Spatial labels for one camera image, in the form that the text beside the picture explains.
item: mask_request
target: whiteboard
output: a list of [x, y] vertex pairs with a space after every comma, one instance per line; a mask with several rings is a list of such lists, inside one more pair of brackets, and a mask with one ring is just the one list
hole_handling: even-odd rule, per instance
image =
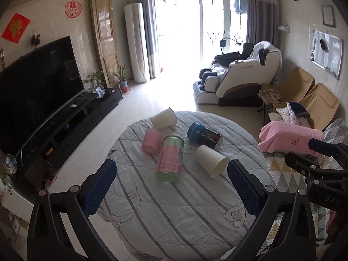
[[[323, 50], [320, 40], [327, 49]], [[338, 79], [342, 63], [343, 40], [339, 37], [314, 31], [313, 47], [310, 60]]]

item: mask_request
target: white tile floor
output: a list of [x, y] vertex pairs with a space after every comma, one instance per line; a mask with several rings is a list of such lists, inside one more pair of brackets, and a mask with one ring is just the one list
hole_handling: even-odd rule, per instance
[[[49, 191], [51, 193], [67, 191], [70, 186], [81, 184], [89, 174], [98, 170], [111, 146], [128, 125], [155, 115], [168, 107], [174, 111], [198, 110], [220, 115], [238, 123], [258, 140], [263, 124], [262, 113], [257, 113], [255, 108], [197, 105], [192, 89], [195, 80], [196, 75], [187, 76], [184, 73], [174, 72], [162, 73], [145, 84], [130, 83], [132, 92], [125, 95], [119, 105], [78, 146], [59, 170], [57, 179]], [[63, 219], [75, 249], [83, 254], [83, 249], [74, 235], [67, 216], [64, 215]], [[130, 256], [110, 223], [103, 221], [97, 215], [91, 216], [89, 219], [118, 260], [136, 260]]]

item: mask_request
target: tablecloth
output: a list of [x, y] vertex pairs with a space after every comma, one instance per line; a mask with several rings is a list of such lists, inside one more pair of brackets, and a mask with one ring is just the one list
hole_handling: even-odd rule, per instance
[[235, 247], [255, 217], [248, 214], [227, 176], [211, 179], [194, 158], [199, 146], [186, 133], [199, 122], [224, 137], [219, 152], [238, 159], [263, 184], [274, 184], [255, 139], [238, 124], [204, 112], [176, 112], [178, 123], [165, 128], [185, 141], [182, 172], [177, 183], [155, 177], [158, 156], [141, 150], [150, 119], [129, 126], [111, 148], [117, 177], [98, 214], [110, 221], [138, 260], [218, 260]]

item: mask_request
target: gray curtain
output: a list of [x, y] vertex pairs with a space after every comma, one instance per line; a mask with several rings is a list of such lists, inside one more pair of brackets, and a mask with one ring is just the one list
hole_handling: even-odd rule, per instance
[[156, 32], [156, 22], [154, 18], [154, 4], [152, 0], [137, 0], [143, 4], [144, 28], [147, 58], [149, 60], [150, 78], [155, 78], [156, 73], [160, 71], [158, 57], [158, 42]]
[[278, 45], [279, 0], [247, 0], [246, 42], [268, 41]]

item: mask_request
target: television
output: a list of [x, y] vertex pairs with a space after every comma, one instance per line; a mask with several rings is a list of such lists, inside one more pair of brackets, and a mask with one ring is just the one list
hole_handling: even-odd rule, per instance
[[0, 149], [16, 155], [84, 91], [70, 36], [20, 57], [0, 73]]

